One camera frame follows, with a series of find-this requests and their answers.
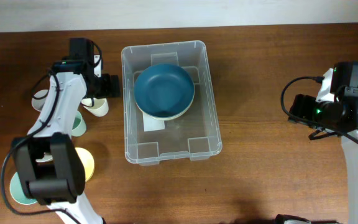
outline wood grain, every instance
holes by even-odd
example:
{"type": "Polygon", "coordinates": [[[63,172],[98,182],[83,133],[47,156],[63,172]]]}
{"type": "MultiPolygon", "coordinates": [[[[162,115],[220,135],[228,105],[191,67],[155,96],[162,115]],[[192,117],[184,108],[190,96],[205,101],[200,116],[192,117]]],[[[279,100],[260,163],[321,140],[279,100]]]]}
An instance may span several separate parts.
{"type": "MultiPolygon", "coordinates": [[[[130,164],[124,157],[122,98],[109,99],[109,114],[102,118],[79,109],[88,130],[73,142],[96,161],[85,192],[108,223],[250,224],[278,213],[347,223],[339,139],[310,142],[312,130],[286,122],[279,96],[295,77],[322,75],[336,62],[358,60],[358,24],[0,34],[0,168],[12,138],[25,134],[38,116],[30,105],[30,88],[68,53],[70,37],[97,42],[104,70],[120,78],[125,46],[184,40],[207,46],[223,140],[217,156],[150,167],[130,164]]],[[[313,82],[299,82],[288,90],[286,104],[297,93],[316,95],[318,90],[313,82]]],[[[7,183],[14,172],[11,162],[7,183]]],[[[0,223],[12,222],[60,220],[55,214],[15,216],[0,194],[0,223]]]]}

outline transparent storage container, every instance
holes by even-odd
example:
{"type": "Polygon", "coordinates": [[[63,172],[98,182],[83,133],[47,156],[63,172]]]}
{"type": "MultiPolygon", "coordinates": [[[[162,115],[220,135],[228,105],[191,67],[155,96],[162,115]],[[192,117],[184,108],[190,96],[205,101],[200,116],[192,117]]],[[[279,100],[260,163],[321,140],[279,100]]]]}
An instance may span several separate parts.
{"type": "Polygon", "coordinates": [[[125,157],[134,164],[155,165],[169,159],[208,159],[222,150],[206,46],[202,41],[126,47],[121,52],[124,95],[125,157]],[[144,117],[134,97],[137,77],[146,68],[172,63],[184,68],[195,84],[188,111],[145,131],[144,117]]]}

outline black cable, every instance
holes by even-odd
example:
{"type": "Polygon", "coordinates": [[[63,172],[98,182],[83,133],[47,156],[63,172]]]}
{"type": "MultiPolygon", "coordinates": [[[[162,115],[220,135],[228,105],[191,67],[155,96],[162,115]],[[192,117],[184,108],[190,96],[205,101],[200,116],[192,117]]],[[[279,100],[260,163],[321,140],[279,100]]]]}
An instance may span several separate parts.
{"type": "Polygon", "coordinates": [[[341,85],[336,91],[335,91],[335,94],[334,94],[334,103],[338,102],[337,100],[337,96],[338,94],[342,91],[343,88],[347,87],[347,85],[341,85]]]}
{"type": "Polygon", "coordinates": [[[330,136],[334,136],[337,135],[336,132],[331,132],[331,133],[326,133],[326,134],[320,134],[319,136],[317,134],[321,133],[322,131],[320,130],[316,130],[315,132],[309,134],[309,140],[313,141],[313,140],[319,140],[319,139],[323,139],[323,138],[327,138],[330,136]]]}
{"type": "Polygon", "coordinates": [[[40,83],[42,82],[42,80],[46,79],[50,77],[50,74],[47,73],[46,75],[44,75],[40,80],[37,81],[37,83],[31,88],[31,96],[32,98],[36,99],[36,100],[41,100],[41,99],[44,99],[45,97],[47,97],[48,93],[49,93],[49,90],[47,91],[47,93],[44,95],[44,96],[41,96],[41,97],[36,97],[35,96],[35,89],[40,85],[40,83]]]}
{"type": "Polygon", "coordinates": [[[100,61],[102,61],[102,50],[100,50],[100,47],[95,42],[92,41],[92,43],[93,43],[93,45],[96,47],[96,49],[99,52],[99,60],[96,63],[92,63],[93,67],[95,68],[96,66],[99,65],[100,61]]]}
{"type": "Polygon", "coordinates": [[[290,112],[287,111],[287,109],[285,109],[285,105],[284,105],[284,94],[285,94],[285,91],[288,89],[288,87],[298,81],[298,80],[303,80],[303,79],[311,79],[311,80],[314,80],[318,83],[321,83],[321,80],[322,80],[323,77],[299,77],[299,78],[296,78],[292,81],[290,81],[283,89],[282,93],[281,93],[281,97],[280,97],[280,102],[281,102],[281,109],[284,111],[284,113],[286,113],[289,117],[291,117],[292,119],[296,120],[296,121],[302,121],[310,126],[312,125],[315,125],[315,126],[319,126],[319,127],[322,127],[324,129],[329,129],[329,130],[332,130],[334,132],[336,132],[338,135],[341,135],[341,136],[345,136],[347,137],[349,140],[353,141],[354,143],[358,144],[358,139],[356,139],[355,137],[351,136],[350,134],[347,134],[346,132],[344,131],[341,131],[341,130],[338,130],[334,127],[331,127],[331,126],[328,126],[328,125],[325,125],[325,124],[321,124],[321,123],[318,123],[318,122],[315,122],[315,121],[310,121],[310,120],[307,120],[307,119],[303,119],[303,118],[300,118],[298,116],[295,116],[294,114],[291,114],[290,112]]]}
{"type": "Polygon", "coordinates": [[[40,214],[44,214],[44,213],[50,213],[50,212],[62,212],[64,214],[66,214],[68,217],[70,217],[75,223],[77,224],[81,224],[72,214],[70,214],[68,211],[66,211],[65,209],[51,209],[51,210],[41,210],[41,211],[37,211],[37,212],[20,212],[18,210],[16,210],[7,200],[6,197],[6,192],[5,192],[5,170],[6,170],[6,166],[7,166],[7,162],[9,161],[9,158],[12,156],[13,152],[15,152],[19,147],[21,147],[23,144],[25,144],[30,138],[32,138],[34,135],[36,135],[37,133],[39,133],[41,130],[43,130],[49,123],[49,121],[52,119],[53,113],[56,110],[56,106],[58,103],[58,99],[59,99],[59,92],[60,92],[60,85],[59,85],[59,81],[56,77],[56,74],[54,74],[52,72],[52,74],[48,74],[48,76],[53,76],[55,81],[56,81],[56,97],[55,97],[55,101],[53,102],[52,105],[52,109],[47,117],[47,119],[45,120],[45,122],[41,122],[41,127],[37,130],[35,130],[34,132],[28,134],[26,137],[22,138],[14,147],[12,147],[9,152],[7,153],[4,162],[2,163],[2,170],[1,170],[1,193],[2,193],[2,199],[4,200],[4,203],[6,205],[6,207],[13,212],[16,215],[23,215],[23,216],[28,216],[28,215],[40,215],[40,214]]]}

